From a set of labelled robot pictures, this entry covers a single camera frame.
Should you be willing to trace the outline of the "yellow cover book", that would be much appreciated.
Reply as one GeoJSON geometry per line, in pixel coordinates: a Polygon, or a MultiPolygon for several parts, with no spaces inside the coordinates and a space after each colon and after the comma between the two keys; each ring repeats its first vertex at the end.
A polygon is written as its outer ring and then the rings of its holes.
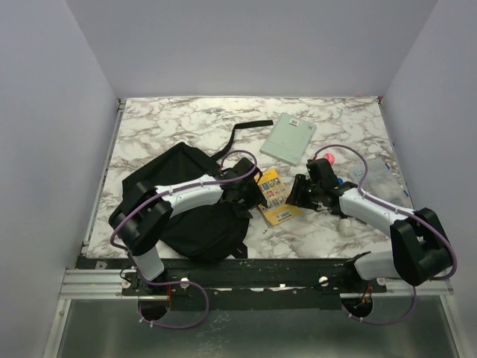
{"type": "Polygon", "coordinates": [[[275,227],[302,214],[300,208],[286,204],[290,190],[276,169],[259,172],[254,179],[266,200],[266,205],[259,204],[258,210],[268,227],[275,227]]]}

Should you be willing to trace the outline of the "black student backpack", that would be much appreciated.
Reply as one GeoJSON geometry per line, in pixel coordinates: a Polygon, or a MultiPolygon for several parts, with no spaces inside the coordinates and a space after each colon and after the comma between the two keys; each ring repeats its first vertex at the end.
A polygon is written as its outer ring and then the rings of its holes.
{"type": "Polygon", "coordinates": [[[262,172],[246,157],[232,168],[223,162],[234,140],[212,156],[180,142],[122,181],[122,201],[108,219],[118,231],[120,248],[143,254],[164,242],[178,254],[200,263],[220,262],[228,256],[247,257],[244,239],[250,210],[266,205],[257,183],[262,172]],[[166,197],[152,201],[166,186],[184,186],[209,175],[220,181],[222,193],[211,203],[180,212],[169,209],[166,197]]]}

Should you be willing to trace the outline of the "pale green notebook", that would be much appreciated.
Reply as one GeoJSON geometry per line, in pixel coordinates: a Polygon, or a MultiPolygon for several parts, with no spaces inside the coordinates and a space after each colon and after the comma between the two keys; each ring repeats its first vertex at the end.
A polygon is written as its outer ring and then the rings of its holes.
{"type": "Polygon", "coordinates": [[[315,130],[316,124],[282,113],[260,152],[291,166],[297,166],[315,130]]]}

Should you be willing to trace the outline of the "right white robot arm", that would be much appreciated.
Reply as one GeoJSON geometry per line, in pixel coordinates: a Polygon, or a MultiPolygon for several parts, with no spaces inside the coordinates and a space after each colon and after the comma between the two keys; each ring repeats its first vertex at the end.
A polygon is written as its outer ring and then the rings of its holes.
{"type": "Polygon", "coordinates": [[[326,159],[310,160],[306,169],[305,175],[294,177],[287,204],[310,210],[327,208],[343,219],[358,219],[391,239],[389,251],[353,259],[353,267],[342,276],[348,290],[360,292],[377,278],[402,279],[419,286],[452,267],[449,241],[435,212],[379,201],[354,183],[340,183],[326,159]]]}

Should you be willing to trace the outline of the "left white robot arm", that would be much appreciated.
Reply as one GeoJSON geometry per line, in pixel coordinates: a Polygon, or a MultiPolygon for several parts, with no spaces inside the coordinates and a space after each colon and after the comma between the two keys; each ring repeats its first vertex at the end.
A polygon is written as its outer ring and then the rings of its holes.
{"type": "Polygon", "coordinates": [[[121,240],[111,244],[132,259],[139,285],[150,295],[165,285],[158,242],[196,263],[245,258],[250,210],[266,202],[257,183],[261,176],[256,161],[243,157],[223,172],[201,169],[182,183],[140,180],[109,217],[111,238],[121,240]]]}

